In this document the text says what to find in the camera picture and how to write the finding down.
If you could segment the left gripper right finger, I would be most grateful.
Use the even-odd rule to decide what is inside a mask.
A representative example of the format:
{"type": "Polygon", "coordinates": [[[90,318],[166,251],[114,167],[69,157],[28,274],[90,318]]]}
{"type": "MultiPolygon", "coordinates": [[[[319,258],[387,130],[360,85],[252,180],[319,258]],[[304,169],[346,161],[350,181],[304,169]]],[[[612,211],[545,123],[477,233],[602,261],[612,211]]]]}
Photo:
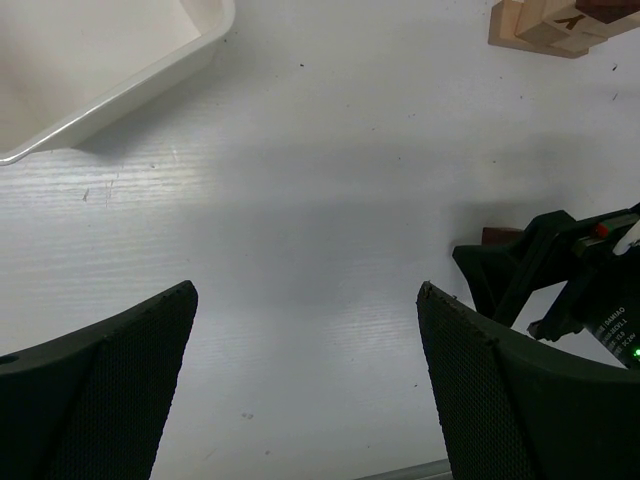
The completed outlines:
{"type": "Polygon", "coordinates": [[[539,343],[430,282],[416,305],[454,478],[638,478],[638,372],[539,343]]]}

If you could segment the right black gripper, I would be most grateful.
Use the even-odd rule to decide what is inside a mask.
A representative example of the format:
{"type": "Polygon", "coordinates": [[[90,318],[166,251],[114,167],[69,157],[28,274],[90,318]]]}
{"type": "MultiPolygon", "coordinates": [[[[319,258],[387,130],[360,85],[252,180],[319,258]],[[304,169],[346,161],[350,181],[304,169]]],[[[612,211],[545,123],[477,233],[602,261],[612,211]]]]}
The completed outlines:
{"type": "Polygon", "coordinates": [[[588,331],[630,370],[639,368],[639,207],[589,219],[569,242],[575,262],[567,274],[549,260],[560,230],[575,223],[563,210],[539,215],[516,241],[462,245],[453,259],[476,308],[492,320],[515,320],[531,294],[565,282],[544,317],[527,328],[537,340],[557,341],[588,331]]]}

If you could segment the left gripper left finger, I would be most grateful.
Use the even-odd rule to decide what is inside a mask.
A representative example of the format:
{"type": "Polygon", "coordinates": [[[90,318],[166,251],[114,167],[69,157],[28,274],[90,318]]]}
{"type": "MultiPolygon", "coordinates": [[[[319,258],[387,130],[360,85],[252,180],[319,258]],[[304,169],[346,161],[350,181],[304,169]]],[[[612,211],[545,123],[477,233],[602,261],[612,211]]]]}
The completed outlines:
{"type": "Polygon", "coordinates": [[[2,356],[2,478],[149,478],[197,305],[183,281],[2,356]]]}

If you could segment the dark red wood cube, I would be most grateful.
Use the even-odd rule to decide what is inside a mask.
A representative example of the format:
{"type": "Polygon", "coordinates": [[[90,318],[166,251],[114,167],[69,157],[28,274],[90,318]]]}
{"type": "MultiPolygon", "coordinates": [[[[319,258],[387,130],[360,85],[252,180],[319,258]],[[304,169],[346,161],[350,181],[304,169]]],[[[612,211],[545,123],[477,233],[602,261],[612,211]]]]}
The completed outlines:
{"type": "Polygon", "coordinates": [[[518,240],[523,233],[523,230],[515,228],[484,227],[482,230],[481,245],[505,245],[518,240]]]}

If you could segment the long light wood block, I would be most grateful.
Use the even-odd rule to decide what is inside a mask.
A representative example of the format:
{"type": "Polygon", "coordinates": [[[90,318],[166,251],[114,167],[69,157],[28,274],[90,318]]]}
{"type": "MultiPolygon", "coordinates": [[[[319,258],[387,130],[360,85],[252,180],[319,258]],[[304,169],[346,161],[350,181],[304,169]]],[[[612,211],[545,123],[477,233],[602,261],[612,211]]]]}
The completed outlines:
{"type": "Polygon", "coordinates": [[[541,46],[528,43],[515,35],[516,26],[522,9],[519,1],[498,1],[491,9],[488,33],[488,44],[503,48],[554,57],[576,59],[589,53],[589,49],[571,52],[552,46],[541,46]]]}

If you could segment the white plastic bin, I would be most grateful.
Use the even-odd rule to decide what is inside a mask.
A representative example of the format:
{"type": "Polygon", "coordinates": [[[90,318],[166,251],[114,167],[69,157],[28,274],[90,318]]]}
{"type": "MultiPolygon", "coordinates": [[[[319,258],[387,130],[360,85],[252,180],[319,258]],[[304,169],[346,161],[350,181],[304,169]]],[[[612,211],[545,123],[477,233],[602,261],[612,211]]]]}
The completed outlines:
{"type": "Polygon", "coordinates": [[[1,163],[72,148],[206,67],[232,1],[4,1],[1,163]]]}

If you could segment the notched light wood block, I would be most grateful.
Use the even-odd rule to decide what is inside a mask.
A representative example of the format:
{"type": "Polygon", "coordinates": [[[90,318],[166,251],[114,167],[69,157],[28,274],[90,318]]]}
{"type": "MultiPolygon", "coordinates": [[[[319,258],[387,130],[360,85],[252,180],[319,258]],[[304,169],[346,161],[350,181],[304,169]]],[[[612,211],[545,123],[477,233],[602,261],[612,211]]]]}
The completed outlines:
{"type": "Polygon", "coordinates": [[[525,2],[516,23],[516,37],[534,47],[570,55],[582,54],[606,41],[594,34],[571,33],[565,27],[554,27],[543,19],[543,13],[543,2],[525,2]]]}

